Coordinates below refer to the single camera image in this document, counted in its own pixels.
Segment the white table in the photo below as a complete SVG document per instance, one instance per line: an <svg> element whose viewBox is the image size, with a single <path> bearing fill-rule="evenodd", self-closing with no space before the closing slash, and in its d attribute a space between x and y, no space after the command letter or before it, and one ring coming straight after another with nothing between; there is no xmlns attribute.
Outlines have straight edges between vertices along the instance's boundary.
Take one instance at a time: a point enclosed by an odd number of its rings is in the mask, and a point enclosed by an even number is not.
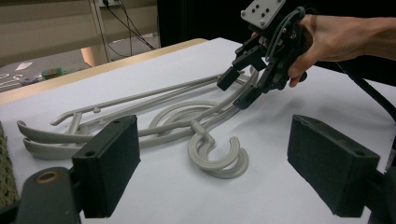
<svg viewBox="0 0 396 224"><path fill-rule="evenodd" d="M214 39L130 66L88 77L50 91L0 106L0 120L8 140L17 187L26 178L52 167L71 167L71 161L42 161L24 148L17 120L29 127L64 132L67 123L50 121L65 111L157 90L224 72L240 44ZM396 89L370 82L396 105ZM169 102L192 99L219 101L226 92L215 84ZM137 114L139 129L163 109ZM101 115L114 111L104 109ZM334 216L310 185L287 162L291 116L300 114L323 122L381 156L383 172L396 134L390 115L346 75L319 67L296 88L270 91L251 107L210 131L217 141L211 156L224 155L228 139L237 136L249 155L247 172L236 179L217 179L189 160L184 138L141 150L141 162L111 218L83 223L367 223L362 218Z"/></svg>

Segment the human arm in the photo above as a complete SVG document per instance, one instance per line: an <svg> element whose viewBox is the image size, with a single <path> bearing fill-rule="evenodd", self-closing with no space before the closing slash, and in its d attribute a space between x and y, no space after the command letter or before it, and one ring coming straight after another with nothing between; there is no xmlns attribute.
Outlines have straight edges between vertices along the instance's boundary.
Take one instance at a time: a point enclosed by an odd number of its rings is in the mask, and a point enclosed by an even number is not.
<svg viewBox="0 0 396 224"><path fill-rule="evenodd" d="M318 61L341 62L361 55L396 61L396 18L305 15L299 25L309 49L289 69L291 87Z"/></svg>

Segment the beige wall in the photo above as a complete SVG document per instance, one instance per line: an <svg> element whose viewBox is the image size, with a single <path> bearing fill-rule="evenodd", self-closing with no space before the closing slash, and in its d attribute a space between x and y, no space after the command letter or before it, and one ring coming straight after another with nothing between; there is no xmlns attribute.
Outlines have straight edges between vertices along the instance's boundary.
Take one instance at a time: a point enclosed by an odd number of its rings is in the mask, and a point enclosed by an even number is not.
<svg viewBox="0 0 396 224"><path fill-rule="evenodd" d="M0 65L103 45L90 1L94 0L0 2ZM122 2L142 35L157 32L155 0ZM112 10L125 20L119 7ZM107 41L129 36L127 29L105 8L100 11Z"/></svg>

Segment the white tabletop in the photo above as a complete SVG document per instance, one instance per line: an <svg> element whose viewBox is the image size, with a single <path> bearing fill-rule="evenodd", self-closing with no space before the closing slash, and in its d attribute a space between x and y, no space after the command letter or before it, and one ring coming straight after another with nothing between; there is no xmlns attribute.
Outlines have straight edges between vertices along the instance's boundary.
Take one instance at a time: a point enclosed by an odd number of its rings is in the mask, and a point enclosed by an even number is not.
<svg viewBox="0 0 396 224"><path fill-rule="evenodd" d="M240 44L222 38L166 54L142 63L89 77L0 106L18 191L30 175L52 166L71 167L71 161L42 161L24 148L17 120L27 126L65 132L65 124L50 121L63 112L224 72ZM396 105L396 89L370 82ZM216 84L137 114L139 129L165 107L180 101L225 99ZM103 109L99 115L112 112ZM229 138L239 138L249 155L249 167L235 179L218 179L189 160L184 138L141 150L141 162L110 218L83 223L367 223L362 218L334 216L310 185L287 161L291 116L320 119L381 156L383 172L396 134L390 115L348 76L319 67L296 88L270 91L251 107L210 131L216 139L213 156L224 155ZM92 119L98 115L83 118Z"/></svg>

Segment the desk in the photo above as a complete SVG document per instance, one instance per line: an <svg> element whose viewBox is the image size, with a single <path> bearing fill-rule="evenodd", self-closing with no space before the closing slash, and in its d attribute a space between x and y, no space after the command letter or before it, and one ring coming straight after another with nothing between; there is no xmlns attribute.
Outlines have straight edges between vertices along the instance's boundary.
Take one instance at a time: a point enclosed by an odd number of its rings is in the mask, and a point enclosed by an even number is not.
<svg viewBox="0 0 396 224"><path fill-rule="evenodd" d="M68 84L56 83L45 91L5 100L0 118L19 192L23 181L33 173L52 166L70 167L71 162L33 158L24 148L17 120L36 129L64 132L67 125L54 127L49 122L65 111L220 74L230 66L234 50L240 47L222 38L192 43L198 44L141 63L82 71L79 74L86 76L82 80L70 77L73 80ZM396 104L395 88L371 84ZM236 87L232 85L224 92L211 85L145 110L137 114L138 127L147 127L163 106L189 100L222 100ZM249 155L249 167L242 176L218 179L199 170L188 158L189 138L146 148L141 150L142 161L113 216L85 219L81 215L82 222L367 223L367 209L361 218L333 216L289 165L286 152L293 114L320 119L370 148L381 156L378 170L384 171L396 134L392 118L347 76L312 67L308 79L297 88L270 91L250 108L210 130L217 141L213 157L227 153L231 136L239 138Z"/></svg>

